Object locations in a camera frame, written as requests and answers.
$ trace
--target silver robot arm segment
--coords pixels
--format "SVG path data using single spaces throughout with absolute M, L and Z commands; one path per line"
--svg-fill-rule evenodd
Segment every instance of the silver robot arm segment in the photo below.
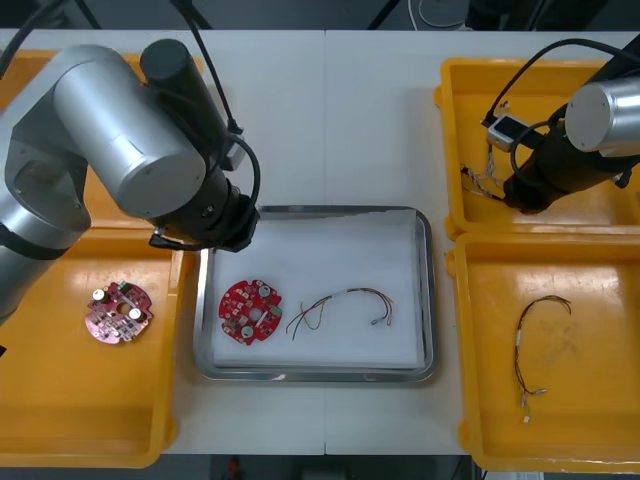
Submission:
M 640 155 L 640 78 L 584 85 L 567 105 L 565 129 L 583 152 L 606 158 Z
M 113 50 L 62 50 L 0 117 L 0 324 L 89 228 L 87 165 L 127 214 L 192 199 L 202 156 Z

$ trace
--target wire harness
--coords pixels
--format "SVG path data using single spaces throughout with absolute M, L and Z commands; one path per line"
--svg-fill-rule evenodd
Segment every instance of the wire harness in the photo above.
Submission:
M 522 397 L 520 400 L 520 406 L 524 409 L 524 423 L 529 423 L 531 421 L 531 408 L 529 407 L 529 403 L 527 402 L 528 395 L 542 395 L 547 393 L 546 388 L 538 388 L 537 390 L 531 390 L 527 387 L 527 384 L 524 381 L 524 376 L 522 375 L 522 370 L 520 369 L 520 344 L 522 343 L 522 323 L 524 322 L 525 317 L 531 310 L 531 308 L 538 302 L 557 302 L 560 303 L 571 315 L 571 302 L 565 298 L 559 297 L 558 295 L 545 295 L 544 297 L 540 297 L 534 301 L 532 301 L 529 305 L 525 307 L 525 309 L 520 314 L 520 320 L 518 321 L 518 328 L 516 329 L 516 342 L 515 342 L 515 353 L 514 353 L 514 370 L 516 374 L 516 379 L 518 380 L 518 384 L 520 385 L 520 389 L 522 390 Z
M 298 315 L 296 315 L 295 317 L 293 317 L 293 319 L 289 322 L 289 324 L 287 325 L 287 328 L 285 329 L 285 333 L 289 333 L 289 327 L 291 327 L 291 325 L 293 325 L 294 323 L 296 323 L 296 326 L 293 329 L 293 335 L 291 337 L 291 340 L 295 340 L 296 339 L 296 333 L 298 332 L 298 327 L 300 327 L 300 324 L 304 321 L 304 323 L 307 325 L 307 327 L 311 330 L 317 330 L 318 328 L 320 328 L 320 324 L 322 323 L 322 314 L 324 312 L 324 306 L 325 304 L 336 297 L 339 297 L 341 295 L 346 295 L 348 293 L 355 293 L 355 292 L 363 292 L 363 293 L 368 293 L 370 295 L 375 295 L 378 298 L 380 298 L 380 300 L 382 300 L 382 302 L 384 303 L 384 307 L 385 307 L 385 313 L 383 316 L 378 317 L 378 318 L 374 318 L 373 320 L 371 320 L 371 325 L 377 325 L 380 322 L 386 321 L 387 326 L 391 325 L 391 319 L 393 318 L 393 300 L 391 300 L 390 297 L 388 297 L 387 295 L 385 295 L 384 293 L 382 293 L 379 290 L 376 290 L 375 288 L 348 288 L 346 290 L 342 290 L 340 292 L 336 292 L 332 295 L 327 295 L 326 297 L 321 298 L 320 300 L 318 300 L 317 302 L 315 302 L 313 305 L 311 305 L 309 308 L 305 309 L 303 304 L 300 303 L 300 313 Z M 313 310 L 320 308 L 320 316 L 318 318 L 318 323 L 316 325 L 312 325 L 308 318 L 307 315 L 312 312 Z

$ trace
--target red circuit board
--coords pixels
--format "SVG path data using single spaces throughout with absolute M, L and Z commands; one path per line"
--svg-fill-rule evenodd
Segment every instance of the red circuit board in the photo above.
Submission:
M 236 342 L 251 345 L 266 340 L 280 323 L 282 297 L 260 280 L 244 280 L 232 286 L 222 297 L 218 315 L 222 330 Z
M 96 340 L 110 344 L 130 342 L 153 319 L 151 299 L 137 285 L 112 282 L 102 292 L 100 289 L 94 292 L 88 305 L 91 311 L 84 318 Z

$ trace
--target white tabletop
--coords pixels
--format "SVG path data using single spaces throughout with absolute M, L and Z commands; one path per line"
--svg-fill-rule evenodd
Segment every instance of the white tabletop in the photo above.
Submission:
M 0 31 L 6 44 L 13 31 Z M 26 48 L 98 43 L 139 51 L 187 32 L 50 31 Z M 433 105 L 451 56 L 527 57 L 549 33 L 205 32 L 234 114 L 258 154 L 260 204 L 408 205 L 431 223 L 439 368 L 425 383 L 297 385 L 211 382 L 191 360 L 192 314 L 178 329 L 171 453 L 455 454 L 462 416 L 453 286 L 444 270 L 447 189 Z M 623 46 L 633 34 L 591 34 Z M 555 58 L 606 58 L 567 47 Z M 249 165 L 232 181 L 251 185 Z

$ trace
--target yellow plastic tray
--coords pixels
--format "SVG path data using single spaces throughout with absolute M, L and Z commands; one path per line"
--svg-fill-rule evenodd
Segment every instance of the yellow plastic tray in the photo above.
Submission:
M 442 65 L 442 85 L 435 92 L 446 149 L 451 238 L 463 232 L 640 233 L 640 175 L 624 190 L 604 182 L 564 197 L 537 215 L 523 215 L 495 200 L 462 188 L 460 163 L 480 173 L 487 164 L 486 128 L 480 125 L 497 93 L 522 60 L 453 58 Z M 514 85 L 505 99 L 509 113 L 527 122 L 547 119 L 601 66 L 597 62 L 540 61 Z M 507 154 L 494 149 L 496 176 L 511 176 Z M 522 164 L 531 150 L 518 149 Z
M 54 53 L 19 53 L 0 108 Z M 175 435 L 174 330 L 192 257 L 149 247 L 150 226 L 122 213 L 92 171 L 85 203 L 91 230 L 0 328 L 0 466 L 143 467 Z M 149 294 L 154 319 L 131 344 L 104 345 L 85 327 L 87 304 L 121 280 Z
M 487 470 L 640 473 L 640 237 L 460 236 L 447 258 L 464 393 L 460 442 Z M 530 388 L 524 424 L 514 374 Z

